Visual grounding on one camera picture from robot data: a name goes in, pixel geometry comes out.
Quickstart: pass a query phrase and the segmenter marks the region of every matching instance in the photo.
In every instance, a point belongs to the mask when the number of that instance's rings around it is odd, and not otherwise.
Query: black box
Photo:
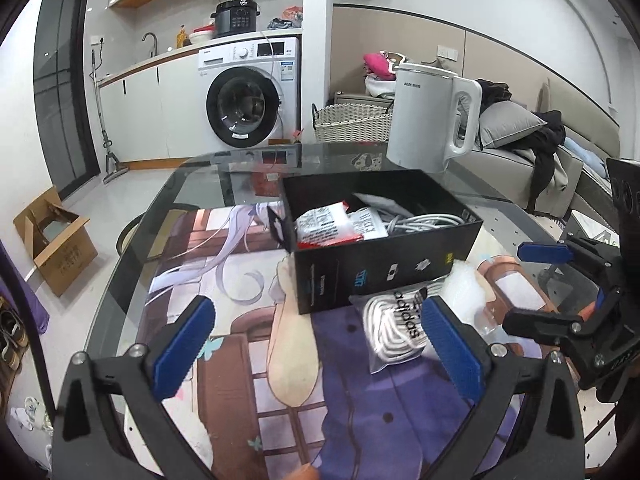
[[[453,260],[466,259],[482,226],[478,216],[417,170],[289,176],[281,179],[280,192],[286,216],[281,219],[270,210],[270,229],[293,254],[300,314],[348,305],[352,294],[372,294],[444,276]],[[355,192],[390,198],[415,215],[456,215],[465,224],[336,246],[298,248],[295,219],[311,209],[349,202]],[[280,224],[282,238],[276,224]]]

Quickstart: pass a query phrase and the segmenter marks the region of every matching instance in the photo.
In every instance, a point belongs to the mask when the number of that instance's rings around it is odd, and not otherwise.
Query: metal bolt
[[[562,354],[558,350],[554,350],[550,354],[551,362],[556,363],[557,365],[562,363]]]
[[[81,365],[86,361],[86,354],[84,352],[76,352],[71,358],[71,362],[75,365]]]
[[[131,357],[142,357],[144,354],[146,354],[146,346],[135,344],[131,348],[129,348],[129,351],[127,353]]]
[[[491,345],[491,354],[495,357],[504,357],[507,355],[507,347],[501,344]]]

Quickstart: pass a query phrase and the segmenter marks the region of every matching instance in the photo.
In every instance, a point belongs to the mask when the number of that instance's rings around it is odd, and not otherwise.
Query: black pressure cooker
[[[228,0],[216,7],[211,17],[216,20],[216,36],[232,36],[244,32],[255,32],[255,19],[260,16],[254,0]]]

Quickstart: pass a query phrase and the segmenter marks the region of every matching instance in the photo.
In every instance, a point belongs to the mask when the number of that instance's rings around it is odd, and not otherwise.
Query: mop
[[[91,66],[94,80],[95,104],[98,108],[98,118],[100,119],[100,127],[102,129],[102,146],[105,150],[107,150],[107,155],[104,160],[104,171],[107,172],[107,176],[104,178],[103,182],[105,184],[108,184],[112,180],[127,173],[127,171],[129,171],[129,168],[124,166],[120,162],[120,159],[111,151],[113,141],[107,135],[107,130],[104,126],[104,117],[102,116],[102,102],[100,101],[100,91],[98,90],[98,79],[95,75],[95,50],[91,51]],[[113,162],[113,170],[109,171],[111,162]]]

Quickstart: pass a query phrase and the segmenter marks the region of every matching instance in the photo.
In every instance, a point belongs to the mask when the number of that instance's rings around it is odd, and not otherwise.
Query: kettle handle
[[[452,98],[452,114],[455,115],[458,109],[458,98],[460,95],[467,95],[471,100],[469,106],[469,117],[466,122],[465,140],[462,147],[456,146],[456,121],[452,118],[451,133],[447,141],[447,153],[445,159],[453,158],[455,156],[466,155],[473,147],[476,140],[476,132],[478,131],[478,124],[480,118],[480,105],[482,103],[482,87],[477,81],[472,79],[464,79],[463,77],[453,78],[453,98]]]

